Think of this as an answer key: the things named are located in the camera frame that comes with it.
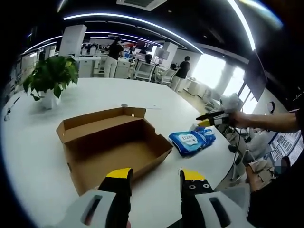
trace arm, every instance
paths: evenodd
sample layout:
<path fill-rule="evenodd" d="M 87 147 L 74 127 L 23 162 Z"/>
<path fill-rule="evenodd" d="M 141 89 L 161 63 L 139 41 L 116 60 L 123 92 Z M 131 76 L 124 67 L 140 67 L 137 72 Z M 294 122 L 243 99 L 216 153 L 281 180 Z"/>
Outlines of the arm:
<path fill-rule="evenodd" d="M 254 115 L 235 112 L 230 115 L 236 127 L 263 128 L 274 132 L 297 132 L 300 128 L 295 113 Z"/>

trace led light strip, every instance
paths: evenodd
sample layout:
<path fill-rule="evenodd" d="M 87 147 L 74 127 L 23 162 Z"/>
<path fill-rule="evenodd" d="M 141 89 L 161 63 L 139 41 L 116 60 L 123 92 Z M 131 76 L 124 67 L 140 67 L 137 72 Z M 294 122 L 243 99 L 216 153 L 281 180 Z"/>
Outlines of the led light strip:
<path fill-rule="evenodd" d="M 236 12 L 238 18 L 240 19 L 240 21 L 245 29 L 245 32 L 248 36 L 249 43 L 251 45 L 251 49 L 252 49 L 252 51 L 254 51 L 256 49 L 255 41 L 253 40 L 249 25 L 247 24 L 247 21 L 243 15 L 242 11 L 239 9 L 238 5 L 235 3 L 234 0 L 227 0 L 227 1 L 229 2 L 231 7 L 233 8 L 233 10 Z"/>
<path fill-rule="evenodd" d="M 91 38 L 115 39 L 115 37 L 91 37 Z M 122 40 L 124 40 L 124 41 L 129 41 L 129 42 L 132 42 L 132 43 L 137 43 L 136 41 L 129 40 L 129 39 L 122 39 Z"/>
<path fill-rule="evenodd" d="M 115 33 L 115 32 L 86 32 L 86 33 L 106 33 L 106 34 L 114 34 L 114 35 L 119 35 L 119 36 L 133 37 L 133 38 L 140 39 L 140 40 L 144 40 L 145 42 L 152 43 L 152 44 L 156 44 L 156 45 L 159 45 L 159 46 L 160 46 L 160 44 L 155 43 L 155 42 L 153 42 L 153 41 L 150 41 L 150 40 L 147 40 L 147 39 L 143 39 L 143 38 L 140 38 L 140 37 L 136 37 L 136 36 L 131 36 L 131 35 L 127 35 L 127 34 L 122 34 L 122 33 Z"/>
<path fill-rule="evenodd" d="M 174 36 L 176 36 L 177 38 L 183 40 L 184 42 L 186 42 L 187 44 L 189 44 L 190 46 L 192 46 L 193 48 L 195 48 L 196 50 L 198 50 L 200 53 L 204 54 L 204 52 L 202 52 L 198 47 L 196 47 L 194 44 L 190 43 L 188 40 L 184 39 L 183 37 L 175 34 L 174 32 L 171 32 L 170 30 L 167 30 L 166 28 L 163 28 L 159 25 L 153 24 L 149 21 L 146 20 L 142 20 L 139 18 L 134 18 L 134 17 L 130 17 L 130 16 L 126 16 L 126 15 L 121 15 L 121 14 L 113 14 L 113 13 L 87 13 L 87 14 L 79 14 L 79 15 L 73 15 L 70 17 L 65 17 L 63 18 L 63 20 L 70 20 L 70 19 L 74 19 L 74 18 L 81 18 L 81 17 L 90 17 L 90 16 L 108 16 L 108 17 L 118 17 L 118 18 L 126 18 L 126 19 L 131 19 L 131 20 L 136 20 L 136 21 L 140 21 L 142 23 L 148 24 L 148 25 L 152 25 L 156 28 L 159 28 L 161 30 L 164 30 Z"/>
<path fill-rule="evenodd" d="M 55 43 L 57 43 L 57 41 L 55 41 L 55 42 L 53 42 L 53 43 L 49 43 L 49 44 L 43 45 L 43 46 L 41 46 L 41 47 L 39 47 L 39 48 L 44 48 L 44 47 L 46 47 L 46 46 L 49 46 L 49 45 L 52 45 L 52 44 L 55 44 Z"/>
<path fill-rule="evenodd" d="M 57 39 L 57 38 L 60 38 L 60 37 L 63 37 L 63 36 L 53 37 L 53 38 L 51 38 L 51 39 L 47 39 L 47 40 L 45 40 L 45 41 L 42 41 L 42 42 L 40 42 L 40 43 L 38 43 L 38 44 L 36 44 L 36 45 L 30 47 L 28 50 L 26 50 L 26 51 L 23 52 L 23 53 L 27 53 L 28 51 L 30 51 L 31 49 L 33 49 L 33 48 L 39 46 L 40 44 L 43 44 L 43 43 L 45 43 L 45 42 L 48 42 L 48 41 L 50 41 L 50 40 Z"/>

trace open cardboard box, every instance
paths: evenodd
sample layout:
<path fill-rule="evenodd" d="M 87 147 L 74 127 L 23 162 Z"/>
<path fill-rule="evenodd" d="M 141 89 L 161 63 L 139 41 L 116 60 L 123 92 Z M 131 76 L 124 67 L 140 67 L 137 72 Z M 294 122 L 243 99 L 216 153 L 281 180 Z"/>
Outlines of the open cardboard box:
<path fill-rule="evenodd" d="M 116 108 L 64 120 L 57 128 L 79 195 L 99 186 L 116 169 L 136 179 L 159 165 L 172 145 L 155 133 L 142 108 Z"/>

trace ceiling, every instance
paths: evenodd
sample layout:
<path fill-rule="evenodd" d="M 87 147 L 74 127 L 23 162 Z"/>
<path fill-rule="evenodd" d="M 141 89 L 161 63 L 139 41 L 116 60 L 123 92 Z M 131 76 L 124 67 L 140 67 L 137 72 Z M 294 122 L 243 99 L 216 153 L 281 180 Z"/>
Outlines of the ceiling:
<path fill-rule="evenodd" d="M 292 44 L 290 38 L 285 37 L 287 28 L 285 25 L 273 23 L 273 17 L 254 7 L 252 0 L 235 0 L 250 27 L 255 41 L 256 50 L 261 57 L 265 70 L 274 77 L 269 87 L 275 95 L 284 100 L 287 96 L 298 94 L 297 86 L 286 77 L 286 70 L 282 71 L 282 56 L 291 54 L 293 46 L 285 47 L 285 43 Z M 280 13 L 282 18 L 288 18 L 282 12 L 282 8 L 273 0 L 265 0 L 273 11 Z M 115 13 L 140 18 L 171 32 L 174 32 L 188 40 L 190 43 L 201 43 L 230 51 L 239 56 L 249 58 L 252 49 L 244 26 L 235 13 L 228 0 L 168 0 L 152 11 L 146 11 L 135 7 L 116 4 L 116 0 L 65 0 L 59 13 L 56 10 L 48 15 L 33 29 L 33 35 L 27 39 L 24 49 L 48 38 L 62 35 L 66 26 L 85 24 L 87 31 L 107 31 L 123 33 L 142 37 L 153 41 L 170 41 L 178 43 L 180 48 L 185 47 L 190 51 L 194 49 L 180 38 L 151 25 L 125 18 L 92 16 L 71 20 L 63 20 L 64 17 L 83 13 Z M 86 34 L 85 39 L 100 34 Z M 285 93 L 282 94 L 280 86 L 283 85 Z"/>

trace blue package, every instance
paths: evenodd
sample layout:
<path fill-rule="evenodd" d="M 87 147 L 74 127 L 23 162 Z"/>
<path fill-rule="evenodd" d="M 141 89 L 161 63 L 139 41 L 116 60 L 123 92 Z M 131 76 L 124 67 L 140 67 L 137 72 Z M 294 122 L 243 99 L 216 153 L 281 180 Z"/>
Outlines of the blue package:
<path fill-rule="evenodd" d="M 181 156 L 192 155 L 210 146 L 215 140 L 213 132 L 209 129 L 200 129 L 199 132 L 176 132 L 170 134 L 169 138 L 177 147 Z"/>

